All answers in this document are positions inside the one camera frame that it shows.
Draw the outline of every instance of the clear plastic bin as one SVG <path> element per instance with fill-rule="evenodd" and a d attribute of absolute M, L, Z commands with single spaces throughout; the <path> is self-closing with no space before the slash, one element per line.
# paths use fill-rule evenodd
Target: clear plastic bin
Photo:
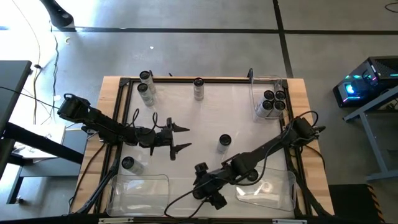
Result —
<path fill-rule="evenodd" d="M 111 217 L 159 217 L 168 202 L 166 175 L 116 175 L 111 180 L 106 212 Z"/>
<path fill-rule="evenodd" d="M 256 169 L 260 174 L 262 167 Z M 236 187 L 236 198 L 241 202 L 290 212 L 296 201 L 295 181 L 291 171 L 266 168 L 258 183 Z"/>
<path fill-rule="evenodd" d="M 250 100 L 252 106 L 252 117 L 253 121 L 256 123 L 266 123 L 268 119 L 279 119 L 284 118 L 288 115 L 287 109 L 285 108 L 279 116 L 266 116 L 260 117 L 256 114 L 256 110 L 262 102 L 262 95 L 265 91 L 270 90 L 274 93 L 276 91 L 284 91 L 282 87 L 282 78 L 276 75 L 271 76 L 262 76 L 262 75 L 255 75 L 253 70 L 250 68 L 249 70 L 249 78 L 251 81 L 250 87 Z"/>

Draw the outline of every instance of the black desk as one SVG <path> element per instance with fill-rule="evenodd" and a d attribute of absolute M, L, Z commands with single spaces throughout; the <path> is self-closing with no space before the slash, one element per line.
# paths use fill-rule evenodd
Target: black desk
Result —
<path fill-rule="evenodd" d="M 19 98 L 20 94 L 18 93 L 22 91 L 29 76 L 31 65 L 32 62 L 30 61 L 0 61 L 0 178 L 7 163 L 21 166 L 7 203 L 15 203 L 16 195 L 24 177 L 78 175 L 80 164 L 83 161 L 81 149 L 70 149 L 8 122 Z M 55 155 L 58 158 L 33 164 L 32 160 L 24 159 L 12 153 L 16 141 Z M 71 166 L 74 165 L 78 166 L 77 169 L 71 169 Z"/>

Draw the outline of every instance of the gray floor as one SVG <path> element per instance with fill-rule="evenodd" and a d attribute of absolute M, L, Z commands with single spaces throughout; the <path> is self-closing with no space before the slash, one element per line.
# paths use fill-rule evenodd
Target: gray floor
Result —
<path fill-rule="evenodd" d="M 272 0 L 217 1 L 58 1 L 75 17 L 76 26 L 276 29 Z M 279 0 L 285 29 L 397 30 L 398 14 L 384 9 L 389 0 Z M 16 0 L 39 37 L 42 65 L 39 98 L 50 101 L 54 40 L 48 16 L 37 1 Z M 34 37 L 10 0 L 4 1 L 0 26 L 0 59 L 37 61 Z M 3 18 L 13 17 L 7 22 Z M 145 34 L 55 33 L 59 42 L 57 94 L 72 92 L 98 99 L 104 75 L 138 75 L 151 69 L 155 75 L 244 77 L 255 73 L 286 77 L 277 34 Z M 363 184 L 367 174 L 378 172 L 371 147 L 360 123 L 341 119 L 350 110 L 337 107 L 331 89 L 368 56 L 397 55 L 396 35 L 286 35 L 295 78 L 304 78 L 312 109 L 327 129 L 320 138 L 329 184 Z M 14 121 L 31 123 L 20 100 Z M 47 115 L 39 109 L 41 121 Z M 8 194 L 16 168 L 7 168 L 0 181 L 0 203 Z M 66 212 L 76 179 L 27 179 L 21 196 L 30 205 L 6 205 L 1 219 L 45 217 Z M 373 182 L 387 222 L 398 222 L 398 179 Z M 57 202 L 51 196 L 58 197 Z"/>

